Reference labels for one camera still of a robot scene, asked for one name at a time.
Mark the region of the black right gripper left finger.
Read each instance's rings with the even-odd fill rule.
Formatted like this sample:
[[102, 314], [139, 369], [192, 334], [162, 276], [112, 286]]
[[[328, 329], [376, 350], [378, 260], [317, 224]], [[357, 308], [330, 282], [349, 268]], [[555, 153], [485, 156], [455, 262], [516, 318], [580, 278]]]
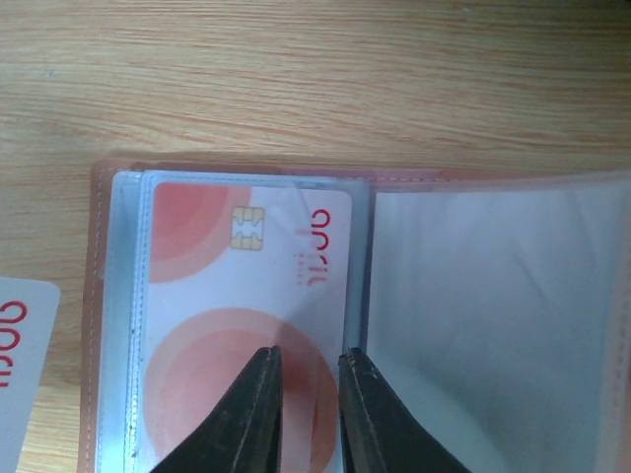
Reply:
[[281, 470], [282, 353], [258, 349], [211, 413], [154, 473]]

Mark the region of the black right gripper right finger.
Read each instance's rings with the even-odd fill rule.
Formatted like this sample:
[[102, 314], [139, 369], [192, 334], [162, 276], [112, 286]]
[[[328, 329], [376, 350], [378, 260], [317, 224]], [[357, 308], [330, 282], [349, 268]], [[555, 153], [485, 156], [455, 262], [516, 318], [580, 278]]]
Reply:
[[346, 472], [467, 470], [417, 422], [361, 349], [350, 349], [338, 365], [340, 440]]

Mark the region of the red white credit card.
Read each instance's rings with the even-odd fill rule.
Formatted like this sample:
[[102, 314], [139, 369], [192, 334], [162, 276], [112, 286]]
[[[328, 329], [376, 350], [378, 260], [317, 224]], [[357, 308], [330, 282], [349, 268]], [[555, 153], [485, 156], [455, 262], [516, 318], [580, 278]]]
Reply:
[[138, 468], [215, 407], [254, 352], [283, 363], [285, 472], [337, 472], [352, 200], [341, 190], [161, 182], [153, 191]]

